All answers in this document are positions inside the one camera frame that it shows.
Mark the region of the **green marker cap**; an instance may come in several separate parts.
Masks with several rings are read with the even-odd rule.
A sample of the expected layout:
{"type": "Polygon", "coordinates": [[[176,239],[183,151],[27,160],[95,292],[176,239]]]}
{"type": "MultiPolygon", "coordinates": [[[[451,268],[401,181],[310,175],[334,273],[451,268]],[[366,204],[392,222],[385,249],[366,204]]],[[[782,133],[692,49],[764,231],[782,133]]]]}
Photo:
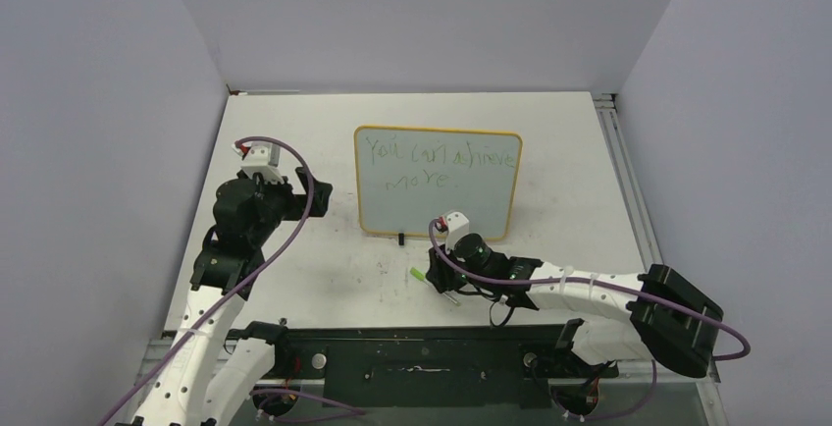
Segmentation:
{"type": "Polygon", "coordinates": [[[420,281],[420,282],[422,282],[422,283],[426,283],[426,282],[427,282],[427,280],[426,280],[426,278],[425,278],[425,275],[424,275],[422,272],[420,272],[417,268],[412,267],[412,268],[409,270],[409,273],[410,273],[410,275],[411,275],[413,278],[415,278],[416,280],[418,280],[418,281],[420,281]]]}

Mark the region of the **yellow framed whiteboard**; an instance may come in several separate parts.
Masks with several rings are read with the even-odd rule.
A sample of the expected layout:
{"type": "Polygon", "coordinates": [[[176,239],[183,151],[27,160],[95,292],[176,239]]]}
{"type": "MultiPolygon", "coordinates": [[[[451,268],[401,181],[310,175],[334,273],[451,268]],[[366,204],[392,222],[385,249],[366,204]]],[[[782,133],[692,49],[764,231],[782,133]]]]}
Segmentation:
{"type": "Polygon", "coordinates": [[[353,142],[364,232],[420,238],[432,219],[458,211],[485,239],[506,237],[523,151],[519,134],[364,125],[353,142]]]}

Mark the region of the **white green marker pen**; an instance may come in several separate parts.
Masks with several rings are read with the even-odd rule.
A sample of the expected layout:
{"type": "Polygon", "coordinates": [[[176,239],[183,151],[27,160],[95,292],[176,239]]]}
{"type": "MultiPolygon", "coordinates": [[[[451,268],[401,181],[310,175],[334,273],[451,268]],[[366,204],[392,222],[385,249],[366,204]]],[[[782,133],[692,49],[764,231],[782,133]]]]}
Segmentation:
{"type": "Polygon", "coordinates": [[[441,296],[443,296],[444,298],[446,298],[446,299],[447,299],[450,303],[452,303],[454,306],[460,306],[460,302],[459,302],[459,301],[458,301],[458,300],[457,300],[454,296],[452,296],[451,294],[448,294],[448,293],[441,293],[441,292],[439,292],[439,291],[438,291],[438,290],[437,290],[437,289],[436,289],[436,288],[435,288],[435,287],[434,287],[434,286],[433,286],[433,285],[432,285],[432,284],[428,281],[428,279],[427,279],[426,275],[425,275],[425,278],[426,278],[427,282],[426,282],[426,283],[422,283],[422,282],[421,282],[422,284],[426,285],[429,289],[432,289],[434,292],[436,292],[436,293],[438,293],[439,295],[441,295],[441,296]]]}

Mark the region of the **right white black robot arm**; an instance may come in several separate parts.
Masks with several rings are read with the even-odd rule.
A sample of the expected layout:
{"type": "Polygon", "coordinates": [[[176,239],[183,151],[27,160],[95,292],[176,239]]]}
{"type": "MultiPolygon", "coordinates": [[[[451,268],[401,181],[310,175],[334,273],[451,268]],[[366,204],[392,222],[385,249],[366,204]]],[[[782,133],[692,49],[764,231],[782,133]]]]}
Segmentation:
{"type": "Polygon", "coordinates": [[[556,365],[568,375],[618,360],[654,360],[690,378],[709,369],[724,312],[669,266],[629,274],[576,271],[508,256],[477,234],[453,249],[433,245],[428,257],[426,278],[439,293],[468,287],[510,310],[575,314],[554,350],[556,365]]]}

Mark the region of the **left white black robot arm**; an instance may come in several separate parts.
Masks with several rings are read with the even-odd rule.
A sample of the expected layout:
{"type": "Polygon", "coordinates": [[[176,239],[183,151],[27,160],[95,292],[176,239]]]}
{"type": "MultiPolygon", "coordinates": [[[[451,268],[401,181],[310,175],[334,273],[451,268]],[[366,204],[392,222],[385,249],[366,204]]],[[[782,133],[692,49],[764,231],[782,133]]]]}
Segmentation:
{"type": "Polygon", "coordinates": [[[207,231],[193,266],[182,322],[165,356],[135,386],[147,394],[132,425],[225,425],[257,379],[285,375],[292,350],[286,328],[264,324],[262,338],[248,336],[229,367],[216,363],[257,276],[273,262],[263,247],[283,222],[302,227],[322,218],[332,185],[307,169],[295,170],[303,192],[272,165],[246,167],[219,186],[207,231]]]}

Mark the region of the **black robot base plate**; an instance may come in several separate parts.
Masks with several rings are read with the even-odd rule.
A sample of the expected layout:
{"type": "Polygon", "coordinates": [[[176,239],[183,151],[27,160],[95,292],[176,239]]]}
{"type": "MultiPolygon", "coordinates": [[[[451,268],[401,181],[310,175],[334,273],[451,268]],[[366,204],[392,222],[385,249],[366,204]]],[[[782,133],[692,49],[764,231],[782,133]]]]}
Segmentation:
{"type": "Polygon", "coordinates": [[[650,365],[590,366],[559,342],[565,325],[503,328],[290,329],[264,380],[318,384],[360,407],[548,405],[543,388],[648,381],[650,365]]]}

